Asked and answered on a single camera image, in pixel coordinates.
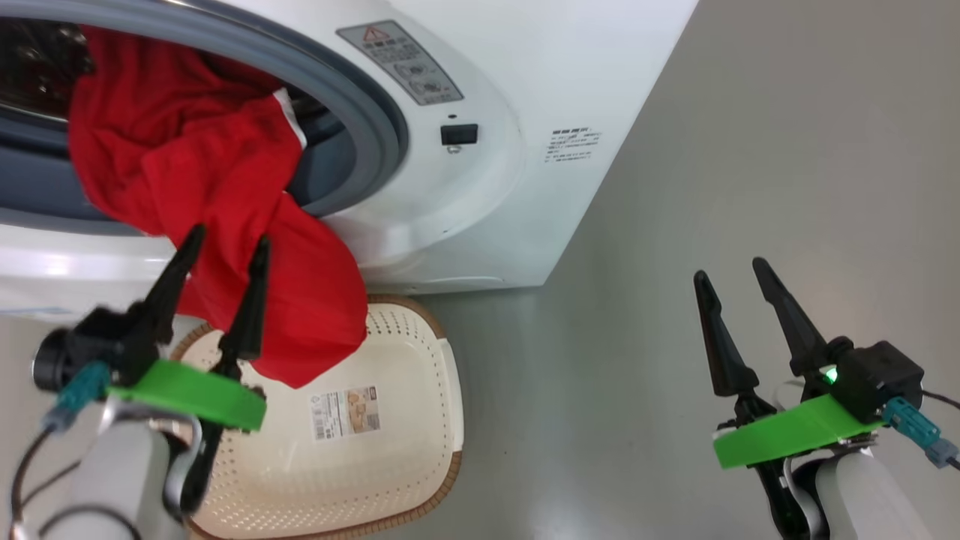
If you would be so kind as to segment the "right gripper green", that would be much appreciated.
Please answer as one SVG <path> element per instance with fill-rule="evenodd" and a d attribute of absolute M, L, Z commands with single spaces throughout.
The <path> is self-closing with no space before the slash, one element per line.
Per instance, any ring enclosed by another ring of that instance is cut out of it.
<path fill-rule="evenodd" d="M 791 355 L 790 370 L 801 377 L 801 399 L 806 402 L 778 411 L 758 396 L 757 373 L 746 365 L 725 325 L 709 275 L 697 271 L 694 292 L 713 393 L 735 397 L 734 421 L 742 422 L 717 430 L 713 451 L 722 469 L 747 468 L 757 474 L 781 540 L 822 540 L 826 518 L 814 497 L 795 482 L 792 460 L 872 435 L 881 423 L 860 423 L 827 395 L 831 382 L 821 370 L 837 365 L 854 348 L 853 341 L 847 336 L 826 341 L 768 260 L 755 257 L 753 270 L 765 301 L 777 314 Z"/>

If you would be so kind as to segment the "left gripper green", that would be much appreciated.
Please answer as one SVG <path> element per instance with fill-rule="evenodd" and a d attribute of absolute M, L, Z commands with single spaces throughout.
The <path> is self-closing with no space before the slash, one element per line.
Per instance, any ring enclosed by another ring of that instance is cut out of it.
<path fill-rule="evenodd" d="M 229 331 L 220 338 L 216 373 L 158 361 L 159 347 L 173 338 L 183 287 L 205 237 L 205 225 L 192 226 L 147 296 L 124 314 L 116 384 L 131 387 L 111 387 L 105 407 L 107 431 L 140 428 L 166 455 L 161 499 L 175 518 L 198 512 L 226 431 L 257 433 L 267 413 L 266 397 L 240 382 L 239 367 L 262 355 L 271 257 L 266 235 L 255 246 L 249 283 Z"/>

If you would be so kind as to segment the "red and white garment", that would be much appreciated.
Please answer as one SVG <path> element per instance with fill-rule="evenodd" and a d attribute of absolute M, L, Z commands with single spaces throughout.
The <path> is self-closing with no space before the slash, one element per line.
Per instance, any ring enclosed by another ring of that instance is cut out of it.
<path fill-rule="evenodd" d="M 270 242 L 261 376 L 300 389 L 356 352 L 368 300 L 349 247 L 288 192 L 305 135 L 274 76 L 174 42 L 82 25 L 68 149 L 100 212 L 181 246 L 205 226 L 179 314 L 226 329 Z"/>

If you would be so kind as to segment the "cream perforated laundry basket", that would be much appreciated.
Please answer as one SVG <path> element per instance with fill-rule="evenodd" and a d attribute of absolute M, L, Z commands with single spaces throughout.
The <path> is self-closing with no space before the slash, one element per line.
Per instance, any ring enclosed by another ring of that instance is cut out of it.
<path fill-rule="evenodd" d="M 366 328 L 353 355 L 298 389 L 243 367 L 266 417 L 223 435 L 187 540 L 353 540 L 449 495 L 465 445 L 452 345 L 402 296 L 371 296 Z"/>

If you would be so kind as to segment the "white front-load washing machine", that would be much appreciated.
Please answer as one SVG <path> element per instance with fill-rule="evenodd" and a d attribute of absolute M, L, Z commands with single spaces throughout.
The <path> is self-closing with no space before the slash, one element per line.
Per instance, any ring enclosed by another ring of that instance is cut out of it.
<path fill-rule="evenodd" d="M 291 191 L 371 292 L 541 286 L 700 0 L 0 0 L 269 72 L 307 137 Z M 146 294 L 172 256 L 98 211 L 68 123 L 0 109 L 0 314 Z"/>

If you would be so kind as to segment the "perforated steel washer drum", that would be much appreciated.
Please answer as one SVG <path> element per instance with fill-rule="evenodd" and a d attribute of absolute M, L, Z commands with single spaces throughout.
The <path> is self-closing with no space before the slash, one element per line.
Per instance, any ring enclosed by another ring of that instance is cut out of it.
<path fill-rule="evenodd" d="M 93 69 L 78 25 L 0 16 L 0 110 L 64 124 L 76 82 Z"/>

